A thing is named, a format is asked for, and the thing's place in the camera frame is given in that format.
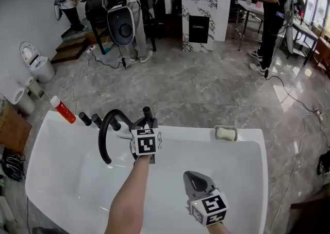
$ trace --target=red bottle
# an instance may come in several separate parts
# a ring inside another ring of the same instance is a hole
[[[52,106],[60,113],[67,121],[71,124],[76,121],[76,117],[72,112],[63,104],[63,102],[58,98],[58,96],[54,96],[51,99]]]

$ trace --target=gray pants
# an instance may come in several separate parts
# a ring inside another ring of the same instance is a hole
[[[135,25],[135,38],[131,44],[126,46],[130,58],[145,58],[147,56],[142,10],[139,6],[139,3],[129,2],[127,4],[133,13]]]

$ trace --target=marble floor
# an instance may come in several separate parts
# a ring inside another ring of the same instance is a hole
[[[161,125],[213,128],[221,124],[262,129],[269,172],[265,233],[284,234],[290,204],[302,201],[323,184],[324,178],[316,175],[316,165],[319,155],[327,151],[326,139],[320,132],[317,117],[309,115],[300,103],[291,99],[278,79],[265,81],[249,69],[252,60],[246,53],[257,45],[245,42],[241,51],[237,47],[237,40],[230,38],[215,42],[212,54],[184,53],[180,39],[159,39],[157,52],[145,64],[127,60],[126,70],[122,67],[115,70],[95,62],[91,55],[82,56],[77,61],[56,65],[55,77],[44,88],[50,96],[58,95],[76,114],[84,111],[103,117],[110,109],[120,108],[135,120],[144,106],[150,106]],[[98,49],[94,53],[113,66],[117,66],[120,59],[117,47],[106,56]],[[89,66],[84,68],[88,57]],[[303,66],[302,58],[286,60],[280,49],[274,59],[271,74],[279,76],[288,91],[308,108],[321,109],[322,128],[329,134],[328,77],[311,63]],[[75,80],[79,69],[81,76],[75,83],[73,97],[73,86],[66,90],[62,86],[71,78]],[[27,119],[33,125],[25,150],[27,164],[49,110],[52,108],[44,96],[36,102],[35,112]],[[296,158],[298,162],[292,172]],[[23,182],[7,184],[8,203],[22,226],[22,233],[27,233],[24,196]],[[30,227],[56,227],[31,202],[29,224]]]

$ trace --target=cardboard box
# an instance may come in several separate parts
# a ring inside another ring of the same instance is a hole
[[[17,153],[23,153],[31,125],[5,102],[0,113],[0,143]]]

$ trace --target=black pants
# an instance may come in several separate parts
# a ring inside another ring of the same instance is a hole
[[[284,19],[279,16],[265,16],[263,21],[262,43],[258,50],[258,55],[262,56],[260,65],[263,69],[268,68],[272,62],[277,35],[283,23]]]
[[[80,23],[77,8],[72,8],[72,9],[63,8],[62,10],[71,23],[71,29],[73,29],[75,32],[83,30],[84,25]]]

